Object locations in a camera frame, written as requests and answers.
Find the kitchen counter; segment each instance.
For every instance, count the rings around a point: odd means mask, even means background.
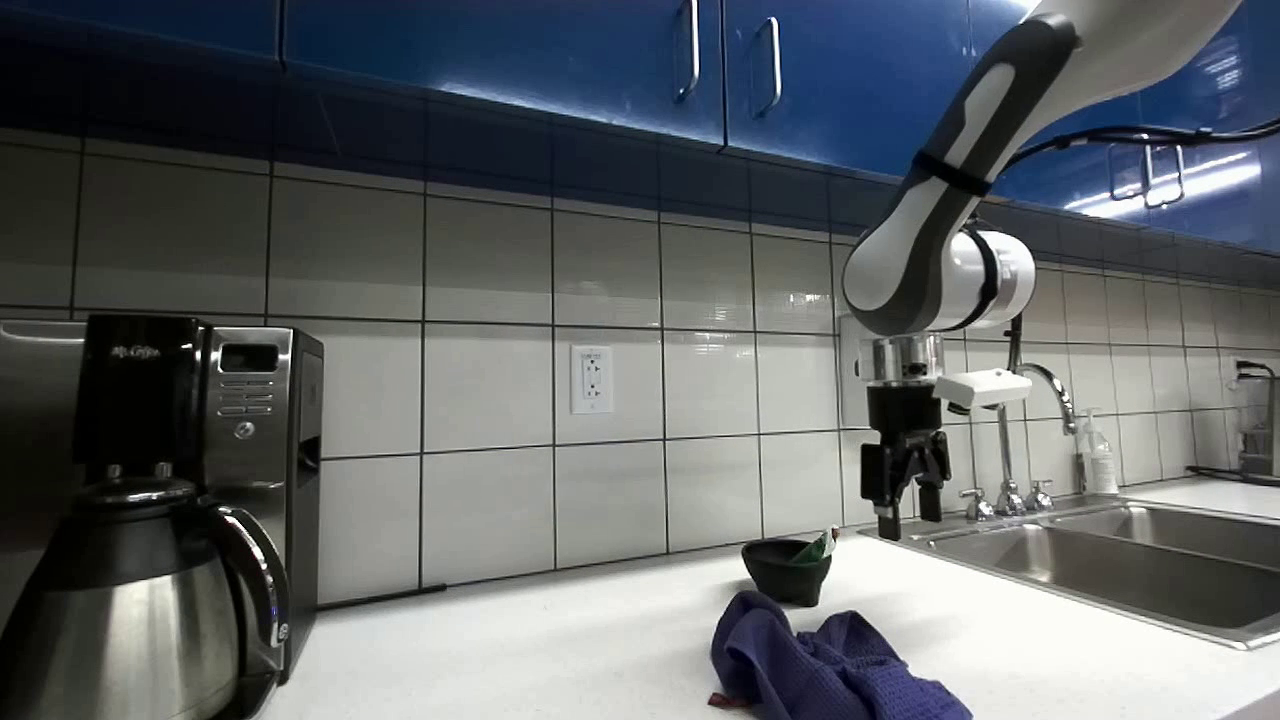
[[[1218,486],[1217,511],[1280,519],[1275,486],[1225,506],[1233,491]],[[702,701],[718,687],[708,641],[741,589],[751,584],[724,547],[321,611],[264,716],[737,716]],[[786,617],[814,628],[844,609],[863,611],[915,676],[995,720],[1205,720],[1258,701],[1251,713],[1270,713],[1280,687],[1280,643],[1233,653],[870,534],[841,538],[823,603]]]

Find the sink basin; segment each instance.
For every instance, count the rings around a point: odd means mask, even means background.
[[[1060,515],[1056,526],[1123,534],[1133,545],[1182,547],[1280,570],[1280,524],[1127,503],[1115,511]]]
[[[1280,564],[1243,564],[1188,547],[1157,545],[1161,532],[1144,511],[1103,515],[1045,515],[976,524],[959,532],[910,534],[907,545],[980,570],[1027,581],[1074,601],[1120,609],[1178,633],[1208,637],[1233,647],[1264,647],[1280,641]],[[1264,547],[1247,538],[1212,534],[1212,524],[1178,526],[1182,545]]]

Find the small bowl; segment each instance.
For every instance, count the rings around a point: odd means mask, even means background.
[[[745,564],[754,589],[777,603],[814,609],[833,557],[814,564],[790,564],[807,538],[751,538],[745,545]]]

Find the blue cloth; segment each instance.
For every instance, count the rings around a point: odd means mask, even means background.
[[[769,720],[969,720],[935,681],[920,681],[855,611],[790,637],[759,591],[741,591],[711,641],[718,687]]]

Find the wall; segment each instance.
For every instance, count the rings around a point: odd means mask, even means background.
[[[863,355],[833,297],[853,235],[751,217],[0,132],[0,311],[315,332],[326,603],[869,526],[859,391],[834,374]],[[1123,483],[1164,479],[1233,462],[1233,359],[1280,359],[1275,309],[1255,288],[1038,269],[1022,355],[1098,412]],[[568,412],[573,344],[614,353],[614,412]],[[957,334],[947,364],[1004,364],[1004,344]],[[992,491],[992,416],[947,423],[947,503],[976,477]],[[1013,445],[1021,483],[1067,491],[1047,391]]]

